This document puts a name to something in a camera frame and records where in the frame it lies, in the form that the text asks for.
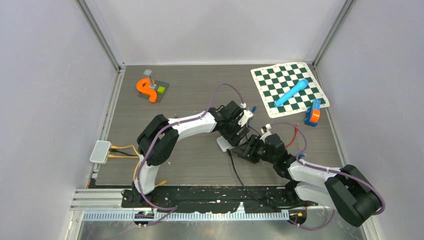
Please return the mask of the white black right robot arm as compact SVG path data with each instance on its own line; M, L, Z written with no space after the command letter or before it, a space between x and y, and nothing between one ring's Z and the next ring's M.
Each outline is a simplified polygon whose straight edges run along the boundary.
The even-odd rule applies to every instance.
M285 198L291 205L309 201L329 207L354 227L385 210L382 196L355 166L336 168L307 162L290 154L275 133L251 135L233 152L254 164L272 164L275 172L289 181Z

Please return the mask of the orange S-shaped toy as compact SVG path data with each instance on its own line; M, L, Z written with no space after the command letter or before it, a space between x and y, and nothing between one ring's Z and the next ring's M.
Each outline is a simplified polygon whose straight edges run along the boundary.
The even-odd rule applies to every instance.
M149 78L142 78L136 84L136 89L143 95L148 96L151 103L156 103L158 100L158 93L154 88L151 88Z

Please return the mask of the white network switch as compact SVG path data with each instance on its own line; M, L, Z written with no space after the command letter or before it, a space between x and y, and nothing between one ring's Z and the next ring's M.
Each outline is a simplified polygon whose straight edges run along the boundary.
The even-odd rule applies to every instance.
M222 152L226 152L234 148L223 136L220 136L216 139L216 142Z

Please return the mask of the light blue toy microphone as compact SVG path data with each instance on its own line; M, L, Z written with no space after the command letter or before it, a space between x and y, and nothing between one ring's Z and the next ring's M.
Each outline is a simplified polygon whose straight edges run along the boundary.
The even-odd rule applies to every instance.
M287 102L290 98L292 98L296 93L306 88L309 84L309 81L306 78L303 78L297 82L295 86L293 86L288 92L286 92L282 97L280 97L273 106L275 108L280 107L285 102Z

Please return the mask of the small grey lego tile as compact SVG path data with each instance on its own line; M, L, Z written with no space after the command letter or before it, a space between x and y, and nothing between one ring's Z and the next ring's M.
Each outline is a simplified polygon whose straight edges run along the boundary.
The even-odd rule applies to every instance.
M150 76L152 74L152 70L146 69L143 74L146 76Z

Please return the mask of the green white chessboard mat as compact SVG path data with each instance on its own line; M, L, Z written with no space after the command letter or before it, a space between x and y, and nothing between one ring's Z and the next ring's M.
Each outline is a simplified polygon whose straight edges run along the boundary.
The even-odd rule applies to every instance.
M288 62L254 68L250 71L253 81L271 119L307 111L313 100L320 100L321 108L328 108L330 102L305 62ZM298 81L306 79L308 85L294 94L281 106L274 106Z

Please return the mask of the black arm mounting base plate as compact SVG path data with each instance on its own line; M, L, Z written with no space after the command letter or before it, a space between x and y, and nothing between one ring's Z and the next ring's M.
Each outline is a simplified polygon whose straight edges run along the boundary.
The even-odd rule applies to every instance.
M249 214L277 213L316 206L295 198L282 186L164 185L142 197L135 188L121 191L122 208L151 208L160 213L234 213L244 207Z

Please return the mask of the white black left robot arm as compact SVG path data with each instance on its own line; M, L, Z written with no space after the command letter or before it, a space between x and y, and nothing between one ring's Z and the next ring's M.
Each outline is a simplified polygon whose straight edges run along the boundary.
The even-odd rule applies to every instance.
M218 132L218 146L225 152L240 145L249 132L247 123L253 116L251 110L234 101L182 118L166 118L163 114L155 116L136 140L141 156L133 180L135 202L141 207L148 207L153 202L152 191L159 166L168 160L178 141Z

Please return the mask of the grey lego baseplate with bricks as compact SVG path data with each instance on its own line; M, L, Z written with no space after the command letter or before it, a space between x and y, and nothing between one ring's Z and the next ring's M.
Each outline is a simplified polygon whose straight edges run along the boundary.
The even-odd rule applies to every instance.
M151 103L159 103L169 86L170 84L168 82L145 77L137 82L136 90L139 97L148 99Z

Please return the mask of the aluminium frame rail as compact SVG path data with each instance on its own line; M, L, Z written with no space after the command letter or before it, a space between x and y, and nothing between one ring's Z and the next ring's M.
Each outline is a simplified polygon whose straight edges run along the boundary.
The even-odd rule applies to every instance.
M162 213L227 213L244 204L249 213L278 212L318 204L340 214L360 210L375 212L375 196L370 191L345 187L336 182L330 189L302 182L286 186L165 185L141 194L135 186L127 189L80 189L71 207L79 210L155 208Z

